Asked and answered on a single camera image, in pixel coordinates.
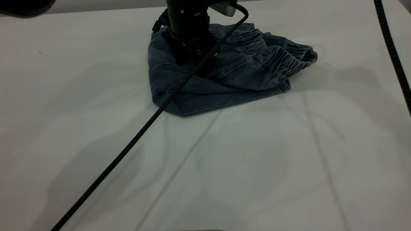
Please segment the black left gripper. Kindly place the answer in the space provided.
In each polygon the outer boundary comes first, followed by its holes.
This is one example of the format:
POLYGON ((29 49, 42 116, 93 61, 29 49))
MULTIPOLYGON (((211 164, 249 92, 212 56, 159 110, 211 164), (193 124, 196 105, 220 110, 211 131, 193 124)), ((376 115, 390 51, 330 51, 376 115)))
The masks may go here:
POLYGON ((168 33, 164 40, 173 49, 173 57, 178 66, 192 63, 196 70, 194 77, 205 78, 214 69, 214 61, 220 49, 213 50, 216 41, 209 31, 207 9, 210 0, 167 0, 168 33))

